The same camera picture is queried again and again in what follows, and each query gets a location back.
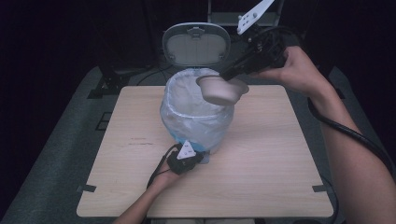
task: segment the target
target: trash bag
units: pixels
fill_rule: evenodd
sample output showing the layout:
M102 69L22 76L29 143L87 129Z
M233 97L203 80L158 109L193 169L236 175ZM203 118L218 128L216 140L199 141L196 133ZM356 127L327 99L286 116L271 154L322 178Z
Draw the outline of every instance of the trash bag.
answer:
M181 144L189 140L196 151L214 153L233 121L233 105L212 105L204 100L196 78L219 73L208 68L186 69L166 83L161 118Z

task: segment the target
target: table top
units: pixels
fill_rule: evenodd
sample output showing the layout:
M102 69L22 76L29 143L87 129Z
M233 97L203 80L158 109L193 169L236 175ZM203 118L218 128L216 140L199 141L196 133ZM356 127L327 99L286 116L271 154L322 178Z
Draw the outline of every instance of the table top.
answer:
M198 164L166 189L148 217L329 217L303 132L281 86L249 86L210 163ZM117 217L146 189L175 143L163 126L164 86L125 87L107 126L77 213Z

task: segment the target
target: lid handle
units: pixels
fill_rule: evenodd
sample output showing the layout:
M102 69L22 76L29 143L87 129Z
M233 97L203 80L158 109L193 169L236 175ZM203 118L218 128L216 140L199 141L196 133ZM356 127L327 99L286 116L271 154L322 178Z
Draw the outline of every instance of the lid handle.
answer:
M194 40L199 40L201 39L201 35L205 33L204 29L201 29L197 26L192 27L190 30L187 30L187 34L191 36L192 39Z

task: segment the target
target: gray lid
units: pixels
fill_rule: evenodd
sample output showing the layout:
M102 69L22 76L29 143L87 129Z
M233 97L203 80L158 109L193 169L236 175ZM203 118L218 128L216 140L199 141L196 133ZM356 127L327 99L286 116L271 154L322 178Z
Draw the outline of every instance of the gray lid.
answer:
M178 66L209 66L225 60L230 36L222 27L207 22L187 22L172 26L163 34L163 53Z

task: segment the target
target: gray carpet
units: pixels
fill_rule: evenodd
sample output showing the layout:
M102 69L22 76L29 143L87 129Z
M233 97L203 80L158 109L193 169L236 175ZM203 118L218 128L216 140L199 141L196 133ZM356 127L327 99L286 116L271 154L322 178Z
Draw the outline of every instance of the gray carpet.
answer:
M237 51L232 52L230 61L237 55ZM166 66L166 62L161 62L162 68ZM153 69L132 77L129 85L135 85L141 78L152 73L155 74L145 79L141 85L165 85L166 79L178 70L180 69L170 67L165 71L155 73L157 70ZM78 187L86 183L105 133L96 131L96 126L104 113L113 110L118 98L118 95L105 95L102 99L87 99L100 78L101 73L95 67L82 80L1 223L109 223L114 219L114 217L83 218L76 214L81 196ZM240 78L250 85L275 84L248 76ZM334 86L345 95L346 107L363 133L380 145L344 74L334 67L331 80ZM305 97L292 91L288 91L288 95L318 171L324 178L330 180L319 123L311 116ZM323 179L323 182L328 187L333 206L336 206L334 193L326 179ZM298 219L301 218L272 217L267 218L266 223L293 223ZM331 222L330 218L316 218L316 220L320 223ZM342 214L338 213L335 223L340 223L342 220Z

